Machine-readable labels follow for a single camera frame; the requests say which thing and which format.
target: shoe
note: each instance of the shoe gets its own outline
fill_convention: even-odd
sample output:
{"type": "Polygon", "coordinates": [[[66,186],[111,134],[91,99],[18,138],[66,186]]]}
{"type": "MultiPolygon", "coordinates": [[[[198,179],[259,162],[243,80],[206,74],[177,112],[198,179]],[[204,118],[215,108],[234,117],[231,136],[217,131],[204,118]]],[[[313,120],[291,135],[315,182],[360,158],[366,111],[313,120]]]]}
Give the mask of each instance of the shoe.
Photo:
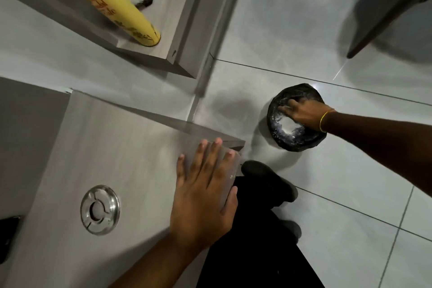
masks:
{"type": "Polygon", "coordinates": [[[299,242],[299,239],[302,235],[302,229],[300,226],[291,220],[280,220],[282,222],[282,225],[289,230],[290,233],[294,236],[295,244],[299,242]]]}
{"type": "Polygon", "coordinates": [[[283,202],[294,202],[299,196],[297,188],[285,179],[278,176],[266,164],[256,160],[247,160],[241,166],[241,172],[245,177],[254,177],[262,181],[263,192],[268,191],[276,199],[275,206],[283,202]]]}

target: person's left hand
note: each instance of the person's left hand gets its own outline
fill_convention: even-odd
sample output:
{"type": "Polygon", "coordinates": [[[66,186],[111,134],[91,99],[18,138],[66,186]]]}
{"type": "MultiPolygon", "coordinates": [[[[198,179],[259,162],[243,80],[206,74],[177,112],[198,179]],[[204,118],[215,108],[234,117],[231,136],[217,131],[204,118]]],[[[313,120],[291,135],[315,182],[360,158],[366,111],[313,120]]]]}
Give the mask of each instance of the person's left hand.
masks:
{"type": "Polygon", "coordinates": [[[235,151],[230,150],[216,170],[215,164],[222,146],[217,138],[212,144],[207,160],[204,153],[208,141],[203,140],[195,153],[186,177],[185,156],[177,161],[177,186],[171,212],[170,234],[184,252],[197,255],[213,245],[231,230],[237,209],[237,187],[232,187],[224,208],[220,209],[225,176],[234,161],[235,151]]]}

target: round black container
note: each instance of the round black container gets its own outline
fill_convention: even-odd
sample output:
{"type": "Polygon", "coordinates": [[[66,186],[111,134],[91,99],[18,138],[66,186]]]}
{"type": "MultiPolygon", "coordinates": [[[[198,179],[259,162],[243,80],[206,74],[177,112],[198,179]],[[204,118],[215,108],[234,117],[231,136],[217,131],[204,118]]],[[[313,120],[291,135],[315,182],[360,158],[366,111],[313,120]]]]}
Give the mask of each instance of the round black container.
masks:
{"type": "Polygon", "coordinates": [[[292,133],[286,133],[282,129],[280,121],[285,114],[280,112],[278,106],[288,106],[288,100],[299,101],[302,98],[313,99],[324,103],[321,95],[307,83],[298,84],[282,90],[270,103],[267,112],[267,126],[278,146],[288,151],[304,151],[318,146],[327,136],[327,133],[319,132],[298,123],[292,133]]]}

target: round metal desk grommet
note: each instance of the round metal desk grommet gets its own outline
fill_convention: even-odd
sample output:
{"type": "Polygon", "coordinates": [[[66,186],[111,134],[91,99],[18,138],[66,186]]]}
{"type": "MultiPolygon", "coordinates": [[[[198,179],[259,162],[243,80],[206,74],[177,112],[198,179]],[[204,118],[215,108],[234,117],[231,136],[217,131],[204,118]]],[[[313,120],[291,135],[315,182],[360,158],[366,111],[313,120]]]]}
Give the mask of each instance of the round metal desk grommet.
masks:
{"type": "Polygon", "coordinates": [[[120,203],[115,192],[107,186],[91,188],[81,202],[81,221],[91,234],[110,233],[120,217],[120,203]]]}

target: wooden chair leg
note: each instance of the wooden chair leg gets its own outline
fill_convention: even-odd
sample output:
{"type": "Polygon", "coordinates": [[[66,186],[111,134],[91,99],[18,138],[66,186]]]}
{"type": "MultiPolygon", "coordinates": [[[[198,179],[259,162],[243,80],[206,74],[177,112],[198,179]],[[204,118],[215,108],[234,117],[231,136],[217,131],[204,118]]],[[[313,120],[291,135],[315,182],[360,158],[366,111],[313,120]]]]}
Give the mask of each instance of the wooden chair leg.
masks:
{"type": "Polygon", "coordinates": [[[395,19],[419,0],[399,0],[375,26],[348,52],[347,58],[357,55],[365,46],[381,34],[395,19]]]}

